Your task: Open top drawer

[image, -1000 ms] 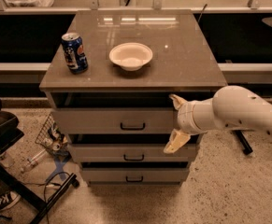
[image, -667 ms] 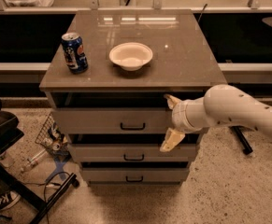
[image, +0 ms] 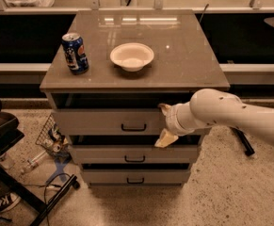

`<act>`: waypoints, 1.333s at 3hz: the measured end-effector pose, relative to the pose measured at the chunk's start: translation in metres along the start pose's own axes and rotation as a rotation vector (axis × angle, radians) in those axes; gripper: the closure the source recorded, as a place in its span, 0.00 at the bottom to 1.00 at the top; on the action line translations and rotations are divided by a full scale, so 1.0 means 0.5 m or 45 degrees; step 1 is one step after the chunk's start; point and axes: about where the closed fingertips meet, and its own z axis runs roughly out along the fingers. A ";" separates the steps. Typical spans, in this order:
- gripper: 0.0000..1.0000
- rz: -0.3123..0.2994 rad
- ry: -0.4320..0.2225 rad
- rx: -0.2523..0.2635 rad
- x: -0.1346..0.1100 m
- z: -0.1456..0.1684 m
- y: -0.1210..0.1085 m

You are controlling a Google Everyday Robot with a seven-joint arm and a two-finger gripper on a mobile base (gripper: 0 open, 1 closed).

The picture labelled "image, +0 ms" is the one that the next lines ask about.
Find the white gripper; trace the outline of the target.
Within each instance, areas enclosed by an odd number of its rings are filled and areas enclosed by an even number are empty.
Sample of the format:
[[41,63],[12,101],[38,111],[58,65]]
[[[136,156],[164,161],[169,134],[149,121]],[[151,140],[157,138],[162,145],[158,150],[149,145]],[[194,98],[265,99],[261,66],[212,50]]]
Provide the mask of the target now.
[[168,105],[161,103],[158,105],[166,119],[166,128],[161,131],[159,139],[154,146],[166,148],[178,139],[178,136],[185,136],[193,132],[193,129],[185,129],[178,121],[178,111],[182,104]]

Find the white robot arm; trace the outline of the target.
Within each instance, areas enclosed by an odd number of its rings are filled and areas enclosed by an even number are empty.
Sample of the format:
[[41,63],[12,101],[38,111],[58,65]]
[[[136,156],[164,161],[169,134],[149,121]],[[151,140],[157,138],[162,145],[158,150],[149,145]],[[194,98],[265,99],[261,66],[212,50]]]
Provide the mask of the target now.
[[154,146],[168,147],[198,129],[228,126],[274,146],[274,108],[244,104],[239,97],[215,89],[200,89],[184,104],[159,107],[165,128]]

